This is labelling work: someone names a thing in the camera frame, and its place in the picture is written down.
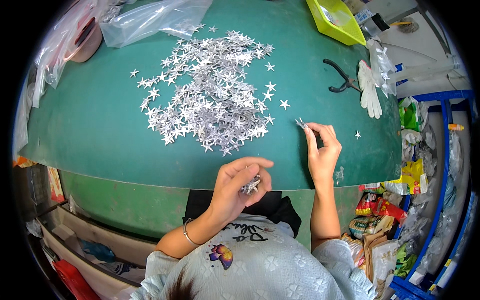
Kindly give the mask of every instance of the woman's left hand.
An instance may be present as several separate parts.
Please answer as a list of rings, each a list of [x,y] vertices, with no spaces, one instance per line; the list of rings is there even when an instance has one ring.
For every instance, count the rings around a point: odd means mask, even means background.
[[[272,178],[265,168],[273,167],[273,161],[262,157],[243,157],[223,165],[218,171],[209,210],[214,218],[225,225],[235,220],[246,206],[260,201],[272,190]],[[260,175],[258,191],[248,196],[240,188]]]

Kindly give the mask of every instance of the green workbench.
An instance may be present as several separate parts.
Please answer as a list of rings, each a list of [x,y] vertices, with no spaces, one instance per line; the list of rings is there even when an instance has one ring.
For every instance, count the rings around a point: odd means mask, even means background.
[[[369,61],[365,47],[345,46],[320,34],[304,1],[214,0],[202,22],[205,29],[195,33],[195,38],[221,37],[227,30],[236,30],[276,48],[267,60],[254,60],[246,68],[245,81],[258,89],[257,98],[263,99],[261,93],[269,81],[276,84],[272,102],[266,102],[274,125],[267,127],[263,138],[245,141],[239,152],[222,157],[219,151],[204,153],[192,133],[165,146],[159,132],[147,129],[148,116],[138,107],[148,89],[137,89],[136,82],[142,76],[158,75],[160,60],[171,55],[177,42],[175,36],[159,32],[124,48],[102,43],[87,62],[68,62],[57,89],[49,86],[40,108],[32,109],[28,144],[20,154],[91,177],[190,189],[212,189],[219,167],[236,158],[263,156],[275,162],[269,170],[274,190],[309,189],[313,185],[305,135],[294,121],[302,117],[335,128],[343,146],[336,171],[344,170],[336,186],[399,178],[396,98],[387,99],[377,89],[383,115],[376,120],[360,107],[358,91],[349,88],[336,94],[328,90],[331,85],[340,86],[343,79],[322,59],[335,61],[356,77],[359,60]],[[219,30],[208,32],[208,26]],[[275,72],[266,71],[268,62],[276,65]],[[140,71],[137,78],[129,78],[133,69]],[[184,75],[176,83],[190,81]],[[164,107],[174,96],[175,86],[161,82],[156,88],[162,96],[150,107]],[[279,107],[280,99],[288,99],[291,107],[286,111]],[[356,130],[361,134],[358,140]]]

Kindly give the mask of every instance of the white glove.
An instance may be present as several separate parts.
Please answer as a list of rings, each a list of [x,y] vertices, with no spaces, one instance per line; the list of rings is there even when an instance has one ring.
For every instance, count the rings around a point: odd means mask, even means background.
[[[375,116],[375,119],[382,115],[382,107],[378,101],[377,90],[375,89],[375,80],[373,79],[372,70],[363,60],[359,62],[359,86],[361,93],[360,105],[366,108],[370,118]]]

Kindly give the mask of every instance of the yellow bag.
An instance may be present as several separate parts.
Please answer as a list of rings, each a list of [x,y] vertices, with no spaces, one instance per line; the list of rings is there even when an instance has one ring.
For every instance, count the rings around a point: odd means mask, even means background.
[[[420,194],[427,192],[427,175],[423,172],[422,159],[417,161],[408,161],[402,168],[400,179],[385,181],[384,186],[387,191],[400,195]]]

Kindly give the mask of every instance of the pliers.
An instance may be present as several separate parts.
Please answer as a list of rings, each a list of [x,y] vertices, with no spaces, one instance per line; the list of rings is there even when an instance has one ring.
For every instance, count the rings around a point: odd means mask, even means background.
[[[342,75],[342,77],[345,79],[345,83],[342,84],[341,87],[334,87],[334,86],[330,86],[328,87],[328,89],[330,90],[330,92],[334,92],[334,93],[340,93],[340,92],[343,92],[345,91],[345,89],[347,87],[353,87],[354,89],[356,89],[357,91],[361,92],[361,90],[356,87],[355,85],[353,85],[353,82],[354,81],[357,81],[356,79],[353,79],[353,78],[349,78],[348,75],[343,72],[343,70],[336,64],[334,63],[333,61],[329,60],[329,59],[324,59],[323,60],[324,63],[326,64],[329,64],[331,65],[332,67],[335,68],[335,70],[337,70],[337,72],[340,73],[340,75]]]

